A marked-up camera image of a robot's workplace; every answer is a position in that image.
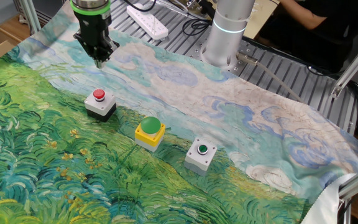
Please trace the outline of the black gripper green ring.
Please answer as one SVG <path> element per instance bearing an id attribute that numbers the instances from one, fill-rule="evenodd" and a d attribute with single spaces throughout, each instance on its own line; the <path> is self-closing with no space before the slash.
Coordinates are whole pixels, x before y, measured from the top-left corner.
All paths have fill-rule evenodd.
<path id="1" fill-rule="evenodd" d="M 108 37 L 111 23 L 109 0 L 70 0 L 80 29 L 73 35 L 97 68 L 103 68 L 119 43 Z"/>

